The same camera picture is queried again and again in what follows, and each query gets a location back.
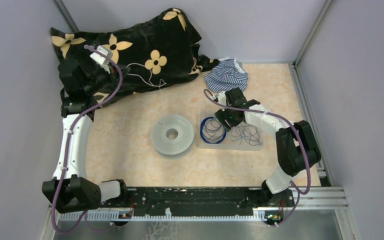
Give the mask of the white perforated cable spool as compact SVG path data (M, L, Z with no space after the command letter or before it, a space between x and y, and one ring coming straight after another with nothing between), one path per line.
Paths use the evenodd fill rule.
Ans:
M150 140L154 149L167 159L186 156L193 148L194 139L194 127L182 115L164 115L150 131Z

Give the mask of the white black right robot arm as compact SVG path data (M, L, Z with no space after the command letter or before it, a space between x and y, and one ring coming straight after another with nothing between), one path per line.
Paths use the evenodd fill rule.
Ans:
M309 122L292 122L273 113L255 100L248 100L238 87L212 95L205 89L208 100L220 107L214 114L226 131L241 123L250 124L271 136L276 142L278 166L262 183L261 199L267 206L275 206L281 200L281 192L288 189L293 178L300 172L307 173L307 185L311 187L310 169L319 163L322 155Z

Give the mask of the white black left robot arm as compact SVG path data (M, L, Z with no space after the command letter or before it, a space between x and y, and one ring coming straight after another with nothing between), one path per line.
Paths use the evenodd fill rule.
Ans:
M63 83L60 91L63 138L52 179L42 184L42 193L60 214L95 210L111 200L118 207L129 203L130 193L122 179L100 184L87 179L86 153L89 133L94 122L97 101L93 94L111 81L118 81L129 67L101 67L94 61L80 63L63 60L58 65Z

